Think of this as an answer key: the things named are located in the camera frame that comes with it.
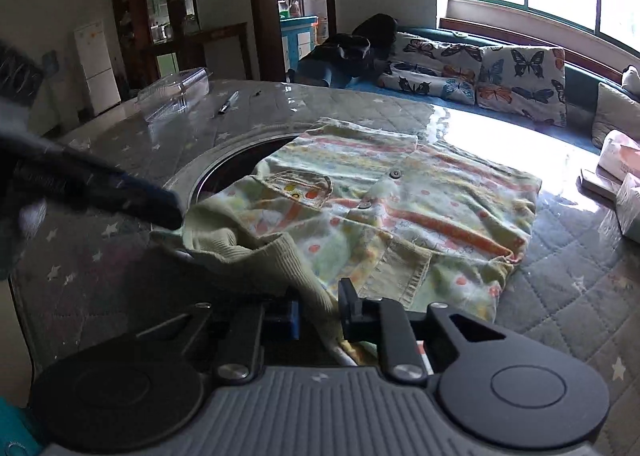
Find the refrigerator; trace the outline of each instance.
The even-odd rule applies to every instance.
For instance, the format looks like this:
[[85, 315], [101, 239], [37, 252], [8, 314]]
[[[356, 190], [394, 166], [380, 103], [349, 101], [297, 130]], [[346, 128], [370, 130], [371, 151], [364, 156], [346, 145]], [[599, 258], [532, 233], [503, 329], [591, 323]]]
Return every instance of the refrigerator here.
[[78, 28], [74, 35], [94, 116], [120, 103], [102, 22]]

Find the sofa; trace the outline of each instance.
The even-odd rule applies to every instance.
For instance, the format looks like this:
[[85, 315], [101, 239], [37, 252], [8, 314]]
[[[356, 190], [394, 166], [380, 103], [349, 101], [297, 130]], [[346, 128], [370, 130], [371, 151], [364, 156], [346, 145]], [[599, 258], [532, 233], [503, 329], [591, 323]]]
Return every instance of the sofa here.
[[[463, 34], [460, 32], [431, 28], [401, 27], [399, 28], [399, 32], [409, 33], [437, 42], [471, 44], [473, 46], [480, 47], [509, 44], [508, 42], [491, 41], [479, 36]], [[434, 105], [463, 110], [465, 112], [473, 112], [478, 115], [488, 116], [520, 125], [527, 129], [533, 129], [541, 132], [542, 134], [546, 134], [547, 136], [552, 136], [596, 154], [600, 153], [600, 150], [594, 146], [591, 141], [591, 128], [593, 126], [593, 119], [598, 105], [599, 84], [607, 84], [613, 89], [626, 94], [626, 96], [632, 100], [638, 101], [638, 97], [634, 96], [632, 93], [623, 89], [622, 86], [612, 82], [608, 78], [591, 73], [591, 71], [587, 71], [572, 64], [565, 64], [564, 80], [567, 106], [566, 126], [556, 127], [553, 125], [535, 122], [531, 119], [525, 118], [524, 116], [513, 113], [497, 112], [483, 108], [477, 104], [466, 105], [454, 100], [443, 100], [437, 96], [386, 89], [385, 87], [377, 85], [376, 80], [379, 76], [378, 73], [366, 74], [359, 78], [349, 78], [335, 70], [333, 70], [332, 73], [333, 74], [329, 73], [328, 75], [325, 75], [327, 82], [324, 85], [338, 89], [376, 92], [379, 94], [386, 94], [388, 96], [433, 103]]]

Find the round table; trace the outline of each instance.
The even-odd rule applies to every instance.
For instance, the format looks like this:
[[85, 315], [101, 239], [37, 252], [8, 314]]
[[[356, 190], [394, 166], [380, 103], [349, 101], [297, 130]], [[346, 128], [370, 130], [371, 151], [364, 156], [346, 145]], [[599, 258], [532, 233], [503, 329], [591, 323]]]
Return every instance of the round table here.
[[[213, 81], [210, 89], [177, 118], [148, 125], [135, 115], [119, 122], [92, 139], [90, 152], [164, 184], [212, 148], [228, 151], [266, 134], [301, 132], [329, 116], [445, 139], [542, 178], [533, 239], [500, 297], [497, 323], [598, 370], [612, 401], [598, 449], [640, 454], [638, 247], [621, 238], [604, 200], [578, 188], [580, 168], [594, 170], [597, 156], [492, 118], [367, 92], [231, 80]], [[218, 115], [235, 90], [236, 105]], [[11, 278], [36, 370], [181, 306], [226, 298], [205, 269], [151, 243], [149, 230], [128, 217], [49, 206]]]

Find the butterfly print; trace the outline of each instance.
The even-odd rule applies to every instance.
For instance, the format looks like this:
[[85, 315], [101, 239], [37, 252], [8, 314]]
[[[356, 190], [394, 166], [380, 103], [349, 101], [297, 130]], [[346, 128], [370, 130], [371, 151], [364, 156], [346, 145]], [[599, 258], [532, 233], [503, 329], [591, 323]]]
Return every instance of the butterfly print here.
[[564, 68], [564, 50], [562, 48], [553, 48], [554, 57], [556, 58], [556, 68], [562, 71]]
[[448, 48], [445, 48], [440, 55], [442, 57], [450, 57], [451, 55], [460, 53], [462, 50], [466, 51], [473, 60], [482, 62], [482, 50], [471, 44], [452, 44]]
[[[533, 118], [533, 116], [531, 116], [531, 115], [529, 114], [529, 112], [528, 112], [528, 111], [526, 111], [525, 109], [523, 109], [523, 110], [522, 110], [522, 113], [523, 113], [523, 115], [524, 115], [524, 116], [526, 116], [527, 118], [529, 118], [529, 119], [530, 119], [530, 120], [532, 120], [532, 121], [536, 121], [536, 122], [537, 122], [537, 121], [540, 121], [540, 120], [536, 120], [535, 118]], [[547, 118], [547, 119], [545, 119], [545, 120], [543, 121], [543, 123], [546, 123], [546, 124], [549, 124], [549, 125], [553, 125], [553, 124], [554, 124], [554, 119], [553, 119], [553, 118]]]
[[527, 100], [535, 100], [540, 103], [549, 103], [549, 99], [554, 95], [553, 89], [540, 89], [531, 92], [522, 87], [511, 87], [511, 90]]
[[442, 98], [447, 100], [454, 92], [460, 90], [469, 100], [473, 100], [474, 88], [462, 80], [454, 80], [453, 78], [447, 80], [444, 86], [442, 86]]
[[469, 84], [473, 84], [476, 79], [476, 74], [471, 70], [465, 70], [463, 68], [454, 68], [453, 66], [446, 65], [442, 71], [442, 76], [448, 76], [449, 78], [460, 78], [460, 80], [466, 80]]
[[556, 91], [558, 92], [558, 100], [560, 100], [560, 103], [566, 103], [566, 97], [564, 95], [564, 86], [557, 80], [552, 80], [551, 84], [556, 88]]
[[511, 56], [513, 57], [513, 62], [515, 62], [513, 67], [516, 70], [516, 76], [523, 76], [525, 72], [530, 73], [533, 71], [533, 74], [538, 78], [544, 78], [541, 65], [545, 59], [544, 51], [540, 50], [535, 52], [531, 60], [527, 60], [522, 53], [517, 50], [511, 50]]
[[424, 55], [425, 57], [433, 58], [433, 50], [435, 46], [430, 42], [421, 41], [420, 39], [411, 39], [409, 43], [404, 47], [402, 51], [405, 53], [419, 53], [420, 55]]
[[391, 67], [398, 71], [411, 71], [412, 73], [428, 74], [429, 76], [440, 76], [437, 71], [425, 68], [420, 64], [412, 64], [411, 62], [394, 62], [391, 64]]
[[504, 58], [494, 62], [489, 69], [482, 66], [480, 68], [480, 82], [488, 82], [499, 86], [502, 83], [502, 67], [504, 66]]
[[412, 92], [414, 94], [429, 94], [431, 86], [430, 82], [423, 82], [418, 87], [412, 86], [411, 84], [409, 84], [407, 79], [402, 78], [402, 76], [399, 78], [398, 84], [401, 90]]
[[511, 103], [513, 97], [511, 96], [511, 89], [502, 86], [480, 86], [478, 87], [478, 94], [480, 98], [490, 100], [491, 98], [498, 98], [504, 100], [506, 103]]

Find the pillow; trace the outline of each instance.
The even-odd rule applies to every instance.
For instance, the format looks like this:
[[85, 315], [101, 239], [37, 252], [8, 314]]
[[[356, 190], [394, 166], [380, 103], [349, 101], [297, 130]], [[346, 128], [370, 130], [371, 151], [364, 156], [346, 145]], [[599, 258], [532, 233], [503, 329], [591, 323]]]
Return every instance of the pillow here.
[[418, 64], [407, 70], [404, 69], [405, 64], [406, 62], [390, 62], [385, 73], [379, 76], [378, 85], [387, 89], [438, 96], [443, 100], [454, 100], [467, 105], [474, 105], [476, 94], [474, 86], [469, 82], [460, 78], [425, 74], [423, 71], [427, 68]]
[[605, 137], [613, 129], [625, 133], [632, 140], [640, 141], [640, 103], [601, 82], [598, 86], [598, 108], [591, 129], [591, 141], [601, 149]]
[[565, 127], [564, 50], [486, 46], [477, 91], [480, 107]]
[[418, 64], [436, 71], [437, 76], [459, 78], [475, 87], [482, 65], [482, 48], [470, 44], [445, 44], [409, 33], [398, 33], [390, 60]]
[[628, 92], [640, 96], [640, 76], [638, 76], [638, 70], [635, 67], [629, 66], [622, 73], [622, 87]]

